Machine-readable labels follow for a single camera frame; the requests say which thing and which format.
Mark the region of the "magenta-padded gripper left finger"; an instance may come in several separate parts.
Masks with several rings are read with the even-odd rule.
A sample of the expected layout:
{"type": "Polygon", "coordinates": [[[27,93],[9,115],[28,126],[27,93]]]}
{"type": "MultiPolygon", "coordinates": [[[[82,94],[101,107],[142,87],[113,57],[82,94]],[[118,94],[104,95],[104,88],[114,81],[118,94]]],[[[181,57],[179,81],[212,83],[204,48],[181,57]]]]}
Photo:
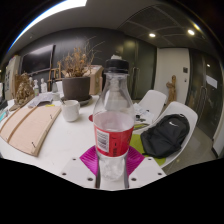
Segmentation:
{"type": "Polygon", "coordinates": [[[80,157],[72,157],[60,172],[60,176],[81,187],[94,189],[98,170],[98,156],[92,146],[80,157]]]}

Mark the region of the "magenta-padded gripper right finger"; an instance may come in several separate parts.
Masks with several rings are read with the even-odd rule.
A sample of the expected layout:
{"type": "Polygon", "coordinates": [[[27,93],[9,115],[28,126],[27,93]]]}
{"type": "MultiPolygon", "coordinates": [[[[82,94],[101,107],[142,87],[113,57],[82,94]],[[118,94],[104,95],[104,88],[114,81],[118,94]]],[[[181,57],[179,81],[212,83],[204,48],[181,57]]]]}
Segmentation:
{"type": "Polygon", "coordinates": [[[129,147],[126,157],[128,188],[140,188],[166,176],[152,157],[144,157],[135,148],[129,147]]]}

